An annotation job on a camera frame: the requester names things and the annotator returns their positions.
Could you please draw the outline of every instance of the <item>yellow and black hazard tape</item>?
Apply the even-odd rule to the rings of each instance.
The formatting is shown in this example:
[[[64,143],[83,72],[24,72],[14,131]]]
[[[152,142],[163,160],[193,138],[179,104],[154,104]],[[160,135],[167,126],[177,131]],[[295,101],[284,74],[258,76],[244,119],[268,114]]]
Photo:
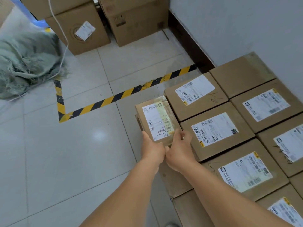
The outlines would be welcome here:
[[[55,82],[55,89],[56,89],[56,94],[57,94],[57,108],[58,108],[58,114],[59,114],[59,123],[66,122],[67,120],[73,119],[80,115],[86,114],[90,111],[104,107],[106,105],[116,102],[117,100],[123,99],[123,98],[133,95],[139,91],[143,91],[143,90],[153,87],[157,84],[161,84],[165,81],[171,80],[171,79],[181,76],[181,75],[184,75],[184,74],[191,72],[193,70],[196,70],[196,69],[197,69],[197,67],[193,64],[191,66],[182,68],[178,71],[169,73],[163,77],[159,77],[155,80],[151,80],[150,82],[147,82],[144,85],[139,85],[137,87],[133,87],[133,88],[123,91],[117,95],[114,95],[107,99],[101,100],[97,103],[93,103],[91,105],[88,105],[86,107],[83,107],[81,109],[75,110],[70,113],[65,112],[65,105],[64,105],[64,100],[63,100],[63,96],[62,96],[61,82],[58,78],[56,78],[54,82]]]

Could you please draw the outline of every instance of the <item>forearm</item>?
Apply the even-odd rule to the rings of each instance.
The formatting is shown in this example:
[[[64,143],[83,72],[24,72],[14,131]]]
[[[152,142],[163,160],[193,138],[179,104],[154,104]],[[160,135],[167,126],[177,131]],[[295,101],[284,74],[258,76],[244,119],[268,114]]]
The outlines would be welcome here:
[[[185,163],[180,172],[194,187],[216,227],[291,226],[242,196],[199,163]]]
[[[140,161],[80,227],[143,227],[157,167],[149,161]]]

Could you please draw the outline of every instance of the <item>white wall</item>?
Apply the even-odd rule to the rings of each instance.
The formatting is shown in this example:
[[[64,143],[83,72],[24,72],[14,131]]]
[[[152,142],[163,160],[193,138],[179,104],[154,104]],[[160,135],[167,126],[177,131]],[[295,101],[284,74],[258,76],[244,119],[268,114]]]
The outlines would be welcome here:
[[[303,0],[171,0],[218,66],[255,51],[303,102]]]

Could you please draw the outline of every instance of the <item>white cable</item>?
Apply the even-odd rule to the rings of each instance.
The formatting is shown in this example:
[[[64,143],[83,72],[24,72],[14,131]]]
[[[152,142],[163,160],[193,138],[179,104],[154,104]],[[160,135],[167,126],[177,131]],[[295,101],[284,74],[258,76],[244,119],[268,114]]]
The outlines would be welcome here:
[[[48,78],[46,81],[48,81],[48,80],[50,80],[50,79],[52,79],[52,78],[58,76],[59,73],[61,72],[61,68],[62,68],[63,62],[64,62],[64,60],[65,60],[66,52],[67,52],[68,46],[69,46],[68,39],[67,39],[67,37],[66,37],[66,35],[65,35],[65,33],[64,33],[64,31],[63,31],[61,25],[60,25],[60,23],[58,22],[57,18],[55,17],[55,14],[54,14],[53,9],[52,9],[52,7],[51,7],[51,0],[48,0],[48,5],[49,5],[49,9],[50,9],[50,11],[51,11],[51,15],[53,16],[53,18],[55,19],[55,21],[56,21],[57,24],[59,25],[60,30],[62,31],[63,36],[64,36],[64,38],[66,39],[67,45],[66,45],[66,49],[65,49],[65,51],[64,51],[64,53],[63,53],[63,57],[62,57],[62,60],[61,60],[61,63],[60,63],[59,71],[57,72],[57,74],[55,74],[54,76],[51,76],[51,77]],[[18,97],[16,97],[16,98],[14,98],[14,99],[10,99],[10,100],[7,101],[7,102],[9,103],[9,102],[14,101],[14,100],[16,100],[16,99],[19,99],[19,98],[25,96],[27,93],[28,93],[28,91],[25,92],[24,94],[22,94],[22,95],[20,95],[20,96],[18,96]],[[4,106],[2,106],[2,107],[0,108],[0,113],[1,113],[2,109],[3,109],[5,106],[6,106],[6,105],[4,105]]]

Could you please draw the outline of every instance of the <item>blue plastic item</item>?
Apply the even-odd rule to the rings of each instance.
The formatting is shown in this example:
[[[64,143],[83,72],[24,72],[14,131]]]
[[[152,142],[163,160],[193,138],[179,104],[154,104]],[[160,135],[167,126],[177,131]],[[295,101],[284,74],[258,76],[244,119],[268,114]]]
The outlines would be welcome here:
[[[40,28],[49,27],[45,20],[37,20],[20,0],[11,0],[11,2],[14,3],[35,26]]]

